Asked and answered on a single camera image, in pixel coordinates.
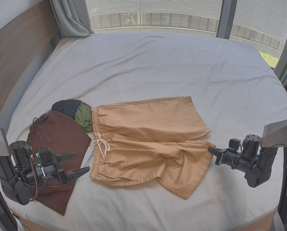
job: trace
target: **mattress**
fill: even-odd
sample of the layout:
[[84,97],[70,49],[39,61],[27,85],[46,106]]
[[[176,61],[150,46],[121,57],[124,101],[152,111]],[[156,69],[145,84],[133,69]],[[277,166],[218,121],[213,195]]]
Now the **mattress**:
[[[94,34],[59,42],[15,110],[7,139],[26,140],[33,118],[61,99],[95,107],[171,96],[192,97],[211,129],[203,139],[218,148],[227,148],[230,138],[261,136],[264,125],[287,119],[287,93],[252,45],[179,33]],[[214,157],[187,200],[155,180],[111,187],[87,173],[76,181],[64,216],[37,201],[6,201],[51,230],[236,230],[275,209],[282,164],[279,149],[269,181],[251,188],[244,173],[216,166]]]

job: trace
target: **wooden headboard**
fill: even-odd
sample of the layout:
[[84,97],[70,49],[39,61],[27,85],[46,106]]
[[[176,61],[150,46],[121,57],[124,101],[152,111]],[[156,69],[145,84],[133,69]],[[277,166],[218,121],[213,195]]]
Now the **wooden headboard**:
[[58,31],[49,0],[0,29],[0,112],[22,73]]

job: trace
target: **drawstring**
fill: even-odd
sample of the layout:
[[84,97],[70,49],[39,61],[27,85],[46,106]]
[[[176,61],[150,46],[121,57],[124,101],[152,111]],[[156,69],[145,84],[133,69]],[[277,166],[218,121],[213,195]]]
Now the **drawstring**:
[[[107,163],[106,153],[107,153],[107,152],[110,152],[110,145],[109,145],[105,140],[103,140],[103,139],[101,138],[100,133],[97,133],[97,134],[98,134],[98,136],[99,136],[99,139],[98,139],[98,140],[95,140],[95,141],[93,141],[93,142],[91,142],[90,146],[98,145],[99,150],[100,150],[100,152],[101,152],[101,154],[102,154],[102,157],[103,157],[103,159],[105,160],[105,162]],[[101,144],[105,145],[105,151],[104,151],[104,153],[102,152]]]

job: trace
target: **clothing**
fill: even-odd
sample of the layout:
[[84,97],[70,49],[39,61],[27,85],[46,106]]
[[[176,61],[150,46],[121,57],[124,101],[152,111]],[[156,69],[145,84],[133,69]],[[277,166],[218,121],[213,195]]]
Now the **clothing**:
[[[43,147],[48,147],[54,154],[76,152],[75,158],[60,164],[65,172],[80,168],[90,142],[89,136],[74,119],[58,111],[50,111],[37,119],[30,126],[27,138],[34,155]],[[74,186],[75,183],[69,183],[65,186],[39,189],[36,200],[64,215]]]
[[80,100],[74,100],[74,99],[60,100],[53,104],[51,110],[59,111],[75,119],[75,114],[78,110],[80,103],[81,103]]
[[86,133],[93,131],[90,105],[80,100],[68,99],[54,103],[51,110],[72,117]]
[[90,177],[111,186],[156,179],[186,199],[212,159],[196,140],[210,133],[191,97],[157,98],[92,108],[95,141]]

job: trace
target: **brown shorts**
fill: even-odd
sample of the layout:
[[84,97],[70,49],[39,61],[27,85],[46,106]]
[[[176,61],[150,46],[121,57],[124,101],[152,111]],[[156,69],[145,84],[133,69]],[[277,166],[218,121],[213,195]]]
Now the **brown shorts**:
[[156,98],[92,108],[95,140],[110,146],[105,159],[94,146],[90,177],[111,186],[156,179],[186,199],[207,170],[212,154],[210,133],[191,97]]

